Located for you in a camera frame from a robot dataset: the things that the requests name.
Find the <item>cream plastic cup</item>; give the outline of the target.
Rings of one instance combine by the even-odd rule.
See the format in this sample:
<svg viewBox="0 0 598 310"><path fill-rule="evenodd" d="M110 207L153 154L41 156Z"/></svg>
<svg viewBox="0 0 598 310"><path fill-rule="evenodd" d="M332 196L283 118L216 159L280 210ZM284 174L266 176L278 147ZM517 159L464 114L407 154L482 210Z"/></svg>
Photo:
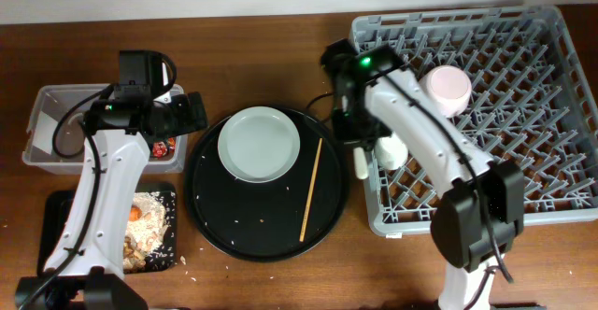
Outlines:
<svg viewBox="0 0 598 310"><path fill-rule="evenodd" d="M408 158L407 146L396 134L379 138L374 153L378 165L387 171L395 171L404 166Z"/></svg>

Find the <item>white plastic fork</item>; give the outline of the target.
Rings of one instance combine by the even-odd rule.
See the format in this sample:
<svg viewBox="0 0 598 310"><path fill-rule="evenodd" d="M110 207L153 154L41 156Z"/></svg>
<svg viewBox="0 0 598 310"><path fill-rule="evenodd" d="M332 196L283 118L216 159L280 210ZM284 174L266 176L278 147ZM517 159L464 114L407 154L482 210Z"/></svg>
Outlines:
<svg viewBox="0 0 598 310"><path fill-rule="evenodd" d="M368 162L362 147L353 150L354 171L357 178L365 180L369 177Z"/></svg>

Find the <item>pink bowl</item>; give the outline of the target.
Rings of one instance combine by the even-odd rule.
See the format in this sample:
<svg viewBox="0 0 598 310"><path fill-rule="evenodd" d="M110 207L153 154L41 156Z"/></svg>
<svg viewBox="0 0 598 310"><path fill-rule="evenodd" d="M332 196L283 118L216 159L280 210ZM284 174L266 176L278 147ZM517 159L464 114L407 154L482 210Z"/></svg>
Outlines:
<svg viewBox="0 0 598 310"><path fill-rule="evenodd" d="M437 66L422 77L419 84L446 118L458 116L468 107L472 83L458 67Z"/></svg>

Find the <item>red snack wrapper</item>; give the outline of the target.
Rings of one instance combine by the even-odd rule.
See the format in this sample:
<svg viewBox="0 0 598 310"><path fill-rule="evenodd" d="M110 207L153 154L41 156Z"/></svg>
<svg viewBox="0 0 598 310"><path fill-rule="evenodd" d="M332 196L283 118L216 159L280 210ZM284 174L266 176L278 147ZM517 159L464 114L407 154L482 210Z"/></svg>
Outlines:
<svg viewBox="0 0 598 310"><path fill-rule="evenodd" d="M165 140L155 142L151 147L151 157L161 159L176 151L177 142L175 137L169 137Z"/></svg>

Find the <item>orange carrot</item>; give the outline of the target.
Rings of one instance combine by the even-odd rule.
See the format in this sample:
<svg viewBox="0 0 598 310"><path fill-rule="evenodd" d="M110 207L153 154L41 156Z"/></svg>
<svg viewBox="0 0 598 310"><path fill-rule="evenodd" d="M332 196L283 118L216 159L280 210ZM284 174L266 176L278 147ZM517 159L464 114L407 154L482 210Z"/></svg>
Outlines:
<svg viewBox="0 0 598 310"><path fill-rule="evenodd" d="M142 217L142 211L139 207L132 205L129 213L129 220L134 222Z"/></svg>

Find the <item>brown food scrap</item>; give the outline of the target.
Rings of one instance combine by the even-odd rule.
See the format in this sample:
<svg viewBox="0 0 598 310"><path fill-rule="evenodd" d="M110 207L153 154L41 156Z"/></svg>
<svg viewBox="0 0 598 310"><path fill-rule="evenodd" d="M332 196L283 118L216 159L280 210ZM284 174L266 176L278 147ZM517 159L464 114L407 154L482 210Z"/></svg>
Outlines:
<svg viewBox="0 0 598 310"><path fill-rule="evenodd" d="M135 248L131 244L131 239L129 237L125 237L125 241L123 244L123 257L125 259L132 259L135 256Z"/></svg>

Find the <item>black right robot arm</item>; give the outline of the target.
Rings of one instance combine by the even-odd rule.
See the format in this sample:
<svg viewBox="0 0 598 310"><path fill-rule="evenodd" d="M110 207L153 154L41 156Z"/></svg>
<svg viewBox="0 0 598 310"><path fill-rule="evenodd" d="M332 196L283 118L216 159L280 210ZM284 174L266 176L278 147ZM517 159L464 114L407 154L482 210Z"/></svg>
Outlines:
<svg viewBox="0 0 598 310"><path fill-rule="evenodd" d="M335 138L370 150L380 137L396 134L434 185L440 204L431 236L447 262L436 308L490 308L495 274L513 280L504 255L524 229L521 169L470 142L390 46L359 52L341 39L325 49L320 65L337 102Z"/></svg>

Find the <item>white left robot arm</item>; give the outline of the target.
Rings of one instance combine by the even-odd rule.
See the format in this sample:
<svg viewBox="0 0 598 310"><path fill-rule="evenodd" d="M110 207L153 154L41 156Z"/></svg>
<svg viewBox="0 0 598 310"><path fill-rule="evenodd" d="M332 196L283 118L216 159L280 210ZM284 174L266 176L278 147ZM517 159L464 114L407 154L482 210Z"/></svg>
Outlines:
<svg viewBox="0 0 598 310"><path fill-rule="evenodd" d="M161 101L178 71L165 54L123 50L119 80L85 98L83 166L62 234L40 276L23 277L20 309L145 309L124 281L122 247L154 143L207 127L199 93Z"/></svg>

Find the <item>grey dishwasher rack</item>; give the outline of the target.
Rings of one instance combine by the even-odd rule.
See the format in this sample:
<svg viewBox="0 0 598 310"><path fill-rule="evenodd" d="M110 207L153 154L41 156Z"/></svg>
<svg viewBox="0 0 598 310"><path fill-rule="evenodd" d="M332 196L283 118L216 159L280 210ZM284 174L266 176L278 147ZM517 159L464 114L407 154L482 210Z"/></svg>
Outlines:
<svg viewBox="0 0 598 310"><path fill-rule="evenodd" d="M391 46L418 77L442 65L473 85L456 127L525 174L527 225L597 217L597 106L561 11L493 7L362 16L361 51Z"/></svg>

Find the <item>light blue plate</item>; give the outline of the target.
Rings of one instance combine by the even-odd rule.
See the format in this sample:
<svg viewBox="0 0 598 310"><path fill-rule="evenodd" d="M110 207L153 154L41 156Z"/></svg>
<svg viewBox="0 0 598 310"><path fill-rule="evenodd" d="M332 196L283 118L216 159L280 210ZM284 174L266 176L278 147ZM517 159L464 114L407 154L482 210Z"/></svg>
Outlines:
<svg viewBox="0 0 598 310"><path fill-rule="evenodd" d="M266 183L285 175L300 151L300 135L278 109L254 106L238 111L221 128L218 154L224 168L249 183Z"/></svg>

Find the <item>wooden chopstick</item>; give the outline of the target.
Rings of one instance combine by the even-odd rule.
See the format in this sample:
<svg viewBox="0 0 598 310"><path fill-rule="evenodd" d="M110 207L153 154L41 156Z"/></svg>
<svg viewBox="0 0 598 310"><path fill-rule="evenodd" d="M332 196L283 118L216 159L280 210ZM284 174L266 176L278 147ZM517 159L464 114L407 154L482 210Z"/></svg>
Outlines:
<svg viewBox="0 0 598 310"><path fill-rule="evenodd" d="M305 206L304 216L303 216L303 220L302 220L301 231L300 231L300 235L299 235L299 242L301 242L301 243L303 243L306 238L306 228L307 228L310 208L311 208L311 204L312 204L312 197L314 194L315 184L316 184L316 180L317 180L317 173L319 170L322 144L323 144L323 138L320 138L319 142L318 142L318 146L317 146L317 151L316 151L313 167L312 167L312 173L311 173L309 187L308 187L308 193L307 193L307 197L306 197L306 206Z"/></svg>

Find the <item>round black tray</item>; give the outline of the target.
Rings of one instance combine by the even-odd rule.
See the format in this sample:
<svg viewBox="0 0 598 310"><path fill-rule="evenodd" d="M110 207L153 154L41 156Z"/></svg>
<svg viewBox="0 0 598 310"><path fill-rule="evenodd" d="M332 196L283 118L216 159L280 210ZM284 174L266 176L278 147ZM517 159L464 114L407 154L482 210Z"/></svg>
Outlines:
<svg viewBox="0 0 598 310"><path fill-rule="evenodd" d="M224 121L209 128L188 157L184 199L198 230L217 249L246 261L281 261L309 251L342 216L349 196L349 171L332 132L314 117L289 107L301 149L291 170L269 183L234 178L218 156ZM306 228L299 242L306 197L319 139L319 170Z"/></svg>

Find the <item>food leftovers pile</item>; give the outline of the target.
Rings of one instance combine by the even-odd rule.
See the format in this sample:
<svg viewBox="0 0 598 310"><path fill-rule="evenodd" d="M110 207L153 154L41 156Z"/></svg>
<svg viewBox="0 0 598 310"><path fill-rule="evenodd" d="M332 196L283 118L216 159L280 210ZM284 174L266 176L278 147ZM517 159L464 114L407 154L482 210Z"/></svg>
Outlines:
<svg viewBox="0 0 598 310"><path fill-rule="evenodd" d="M142 193L140 196L134 195L132 205L141 209L142 217L134 222L129 220L127 223L125 237L131 239L135 256L132 259L123 258L123 271L125 263L133 268L143 267L145 257L163 243L165 231L165 208L152 196L147 193Z"/></svg>

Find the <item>clear plastic bin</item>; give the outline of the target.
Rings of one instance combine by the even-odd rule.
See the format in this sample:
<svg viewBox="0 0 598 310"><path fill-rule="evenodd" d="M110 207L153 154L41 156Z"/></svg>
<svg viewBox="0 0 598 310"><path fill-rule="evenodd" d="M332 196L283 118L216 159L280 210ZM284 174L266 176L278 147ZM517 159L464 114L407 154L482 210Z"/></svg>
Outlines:
<svg viewBox="0 0 598 310"><path fill-rule="evenodd" d="M70 84L48 85L37 93L26 132L29 139L22 161L55 175L78 175L81 173L83 158L63 159L52 150L51 138L66 111L76 103L95 92L101 91L105 85ZM176 138L175 149L161 158L152 158L145 167L146 174L180 173L183 171L187 149L185 135Z"/></svg>

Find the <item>black rectangular tray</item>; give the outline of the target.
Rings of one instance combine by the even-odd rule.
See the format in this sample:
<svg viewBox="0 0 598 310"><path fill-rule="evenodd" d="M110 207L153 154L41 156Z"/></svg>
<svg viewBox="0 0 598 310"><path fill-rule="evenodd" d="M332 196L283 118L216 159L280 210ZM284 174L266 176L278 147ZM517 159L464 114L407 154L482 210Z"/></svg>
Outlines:
<svg viewBox="0 0 598 310"><path fill-rule="evenodd" d="M177 259L177 192L167 182L139 184L136 196L147 193L165 208L163 243L145 257L143 267L133 268L124 264L126 274L161 272L169 269ZM74 201L74 190L58 190L47 199L44 212L36 274L43 275L45 263L56 247L64 229L71 205Z"/></svg>

